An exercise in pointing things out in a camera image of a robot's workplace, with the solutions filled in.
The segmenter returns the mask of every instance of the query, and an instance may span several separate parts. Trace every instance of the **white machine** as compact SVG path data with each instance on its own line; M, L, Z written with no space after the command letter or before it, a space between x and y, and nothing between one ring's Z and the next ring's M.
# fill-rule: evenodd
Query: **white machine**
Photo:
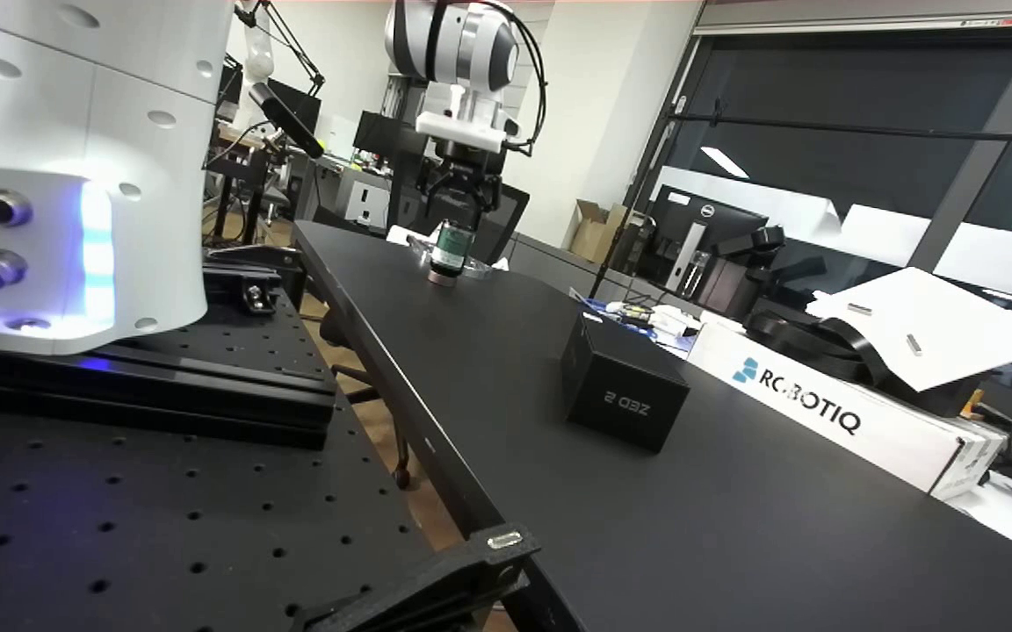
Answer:
M514 84L517 48L529 44L537 67L543 112L532 141L511 141L503 88ZM544 60L523 20L496 0L393 0L386 51L406 76L441 79L456 90L454 112L421 112L418 133L475 150L532 154L544 123Z
M0 0L0 350L203 317L202 161L228 0Z

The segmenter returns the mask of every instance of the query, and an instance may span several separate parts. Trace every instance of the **cable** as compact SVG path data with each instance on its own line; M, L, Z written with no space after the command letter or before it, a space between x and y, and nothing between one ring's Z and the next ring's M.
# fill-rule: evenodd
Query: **cable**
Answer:
M272 30L272 28L261 28L261 30L263 30L272 42L293 48L278 30Z
M550 72L544 72L544 51L543 51L543 42L537 34L529 28L529 20L522 20L511 7L503 5L485 5L491 12L501 12L514 28L517 34L523 40L529 44L529 56L533 62L533 76L537 76L537 120L533 120L533 133L529 141L511 141L505 148L522 150L522 154L533 154L533 145L537 136L544 133L544 120L550 120Z
M216 164L217 157L227 157L236 145L244 145L256 125L268 125L268 120L256 120L255 125L248 125L228 148L222 148L216 157L209 157L209 164Z
M309 60L306 44L296 40L293 26L285 20L285 14L263 0L261 5L268 20L282 30L282 44L296 56L296 62L304 67L304 72L309 76L309 90L320 95L320 88L327 84L327 76L320 72L320 67Z

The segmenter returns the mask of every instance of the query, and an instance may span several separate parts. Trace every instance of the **white wall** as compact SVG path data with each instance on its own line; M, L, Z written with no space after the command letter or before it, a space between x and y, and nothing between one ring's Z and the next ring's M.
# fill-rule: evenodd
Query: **white wall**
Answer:
M552 110L533 157L505 182L532 194L523 235L562 247L573 205L622 205L674 79L699 0L560 0L543 48Z
M327 72L323 115L318 136L336 154L353 154L364 110L381 110L391 72L386 14L391 0L273 0L296 28L304 48ZM273 48L273 79L304 88L306 72L285 44ZM248 28L234 20L228 51L248 62ZM244 95L236 125L261 120L261 110Z

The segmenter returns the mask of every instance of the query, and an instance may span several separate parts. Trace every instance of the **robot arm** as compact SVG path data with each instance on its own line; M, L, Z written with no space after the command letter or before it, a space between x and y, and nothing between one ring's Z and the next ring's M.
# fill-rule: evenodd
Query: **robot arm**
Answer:
M461 110L454 115L418 115L418 133L489 154L511 148L501 90L514 84L522 48L517 26L503 5L393 0L386 51L398 71L414 79L461 88Z

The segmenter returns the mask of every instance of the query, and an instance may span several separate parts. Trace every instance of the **black box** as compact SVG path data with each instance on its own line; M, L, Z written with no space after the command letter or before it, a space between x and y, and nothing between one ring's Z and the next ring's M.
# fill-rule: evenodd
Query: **black box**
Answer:
M660 454L688 395L679 366L642 333L583 311L562 359L570 421Z

